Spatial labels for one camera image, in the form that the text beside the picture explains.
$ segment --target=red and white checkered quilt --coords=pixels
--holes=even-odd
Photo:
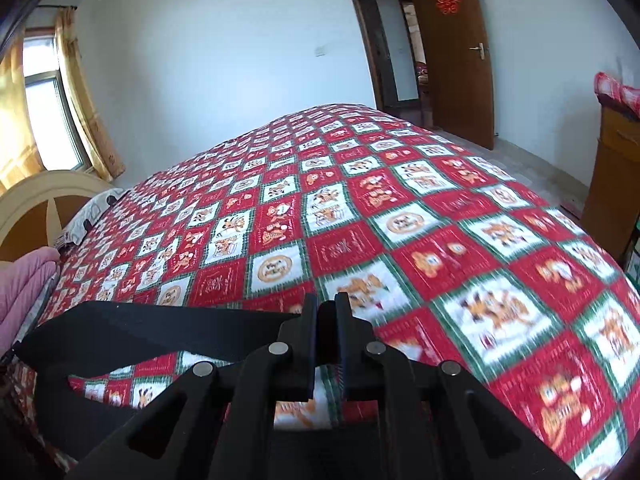
[[[640,118],[640,89],[625,86],[609,74],[598,72],[593,82],[596,94],[604,94],[626,105]]]
[[[354,314],[411,359],[464,364],[583,478],[640,426],[640,298],[613,260],[500,168],[361,105],[282,117],[136,186],[66,261],[41,321],[83,300],[300,309],[350,294]],[[201,360],[158,357],[87,397],[142,407]],[[20,366],[22,406],[33,371]],[[331,367],[276,424],[369,416]]]

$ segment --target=door handle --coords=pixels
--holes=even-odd
[[[469,50],[479,50],[480,51],[480,59],[482,59],[482,61],[484,61],[485,55],[484,55],[484,44],[480,43],[479,46],[472,46],[471,48],[469,48]]]

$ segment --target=wooden cabinet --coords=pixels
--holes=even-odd
[[[602,107],[598,153],[582,227],[622,263],[640,214],[640,120]]]

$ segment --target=baseboard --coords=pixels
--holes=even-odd
[[[544,158],[540,158],[527,150],[524,150],[520,146],[509,142],[508,140],[498,137],[495,139],[496,147],[499,146],[500,150],[509,155],[514,160],[532,167],[534,170],[541,173],[545,178],[558,184],[558,187],[566,190],[574,195],[581,202],[586,202],[589,194],[589,187],[581,183],[577,178],[571,176],[567,172],[556,168],[553,164],[547,162]]]

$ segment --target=quilt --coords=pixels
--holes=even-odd
[[[582,478],[638,432],[640,298],[612,258],[501,168],[362,105],[284,116],[137,185],[69,254],[40,322],[84,300],[298,312],[340,291],[409,358],[463,364]],[[142,408],[202,359],[69,382]],[[34,372],[16,377],[33,421]],[[275,421],[374,411],[342,402],[325,366]]]

